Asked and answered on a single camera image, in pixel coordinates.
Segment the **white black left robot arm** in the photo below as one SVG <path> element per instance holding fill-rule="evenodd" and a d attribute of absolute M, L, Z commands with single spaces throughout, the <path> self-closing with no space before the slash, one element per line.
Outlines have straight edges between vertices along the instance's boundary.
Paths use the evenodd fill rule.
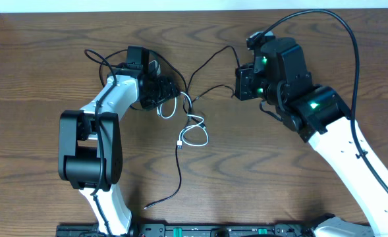
<path fill-rule="evenodd" d="M 103 89 L 79 110 L 59 119 L 58 173 L 89 202 L 98 234 L 132 234 L 132 212 L 119 186 L 123 168 L 120 121 L 133 103 L 150 110 L 179 95 L 157 61 L 114 68 Z"/>

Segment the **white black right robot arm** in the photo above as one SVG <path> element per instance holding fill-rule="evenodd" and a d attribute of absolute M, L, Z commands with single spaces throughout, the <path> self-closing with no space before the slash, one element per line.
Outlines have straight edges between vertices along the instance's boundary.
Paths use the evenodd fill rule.
<path fill-rule="evenodd" d="M 319 153 L 363 210 L 374 236 L 388 236 L 388 170 L 370 147 L 351 110 L 329 86 L 312 82 L 301 46 L 292 38 L 246 40 L 252 63 L 236 69 L 235 95 L 261 98 L 272 114 Z"/>

